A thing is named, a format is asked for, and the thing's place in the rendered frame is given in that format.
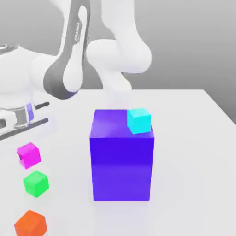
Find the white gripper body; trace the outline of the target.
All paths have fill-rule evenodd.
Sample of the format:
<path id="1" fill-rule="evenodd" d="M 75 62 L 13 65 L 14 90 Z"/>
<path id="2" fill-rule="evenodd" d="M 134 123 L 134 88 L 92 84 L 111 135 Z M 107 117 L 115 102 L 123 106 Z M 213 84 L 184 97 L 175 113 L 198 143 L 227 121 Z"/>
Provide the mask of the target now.
<path id="1" fill-rule="evenodd" d="M 49 118 L 38 120 L 27 127 L 15 129 L 0 135 L 0 148 L 19 147 L 36 141 L 50 132 Z"/>

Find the small magenta cube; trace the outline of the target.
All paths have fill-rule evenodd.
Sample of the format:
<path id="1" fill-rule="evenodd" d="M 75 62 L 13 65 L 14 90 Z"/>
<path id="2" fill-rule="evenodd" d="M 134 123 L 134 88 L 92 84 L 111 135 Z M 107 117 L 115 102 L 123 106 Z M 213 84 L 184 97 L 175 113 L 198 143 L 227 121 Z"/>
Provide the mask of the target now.
<path id="1" fill-rule="evenodd" d="M 41 162 L 39 148 L 32 142 L 27 143 L 17 148 L 17 154 L 20 158 L 20 163 L 25 169 Z"/>

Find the small green cube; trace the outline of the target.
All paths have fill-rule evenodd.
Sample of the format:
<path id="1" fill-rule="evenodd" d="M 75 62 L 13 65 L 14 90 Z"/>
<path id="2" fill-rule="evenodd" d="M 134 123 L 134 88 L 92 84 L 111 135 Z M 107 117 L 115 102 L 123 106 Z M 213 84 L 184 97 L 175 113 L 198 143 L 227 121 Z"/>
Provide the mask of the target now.
<path id="1" fill-rule="evenodd" d="M 34 171 L 23 179 L 25 191 L 35 198 L 38 198 L 49 189 L 47 175 Z"/>

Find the small orange cube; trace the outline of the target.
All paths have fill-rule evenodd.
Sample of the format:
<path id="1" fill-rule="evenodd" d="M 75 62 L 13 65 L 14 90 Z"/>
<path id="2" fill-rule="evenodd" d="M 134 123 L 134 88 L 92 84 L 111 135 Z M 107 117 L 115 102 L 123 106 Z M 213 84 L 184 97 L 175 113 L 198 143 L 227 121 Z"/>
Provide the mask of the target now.
<path id="1" fill-rule="evenodd" d="M 17 236 L 44 236 L 47 232 L 46 218 L 28 210 L 15 224 Z"/>

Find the small cyan cube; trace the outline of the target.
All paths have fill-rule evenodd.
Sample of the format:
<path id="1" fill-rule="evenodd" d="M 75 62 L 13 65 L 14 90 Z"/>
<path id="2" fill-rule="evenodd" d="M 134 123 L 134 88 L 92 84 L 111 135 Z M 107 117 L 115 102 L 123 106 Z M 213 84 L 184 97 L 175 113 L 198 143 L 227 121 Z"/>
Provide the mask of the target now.
<path id="1" fill-rule="evenodd" d="M 151 131 L 151 113 L 145 108 L 127 110 L 127 126 L 133 134 Z"/>

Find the large purple box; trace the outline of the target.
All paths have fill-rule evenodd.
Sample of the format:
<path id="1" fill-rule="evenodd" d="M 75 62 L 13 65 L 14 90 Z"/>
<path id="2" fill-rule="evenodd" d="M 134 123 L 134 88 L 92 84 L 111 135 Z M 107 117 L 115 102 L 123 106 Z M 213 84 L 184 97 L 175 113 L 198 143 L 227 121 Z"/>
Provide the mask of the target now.
<path id="1" fill-rule="evenodd" d="M 148 201 L 154 133 L 134 134 L 127 110 L 96 109 L 89 143 L 94 201 Z"/>

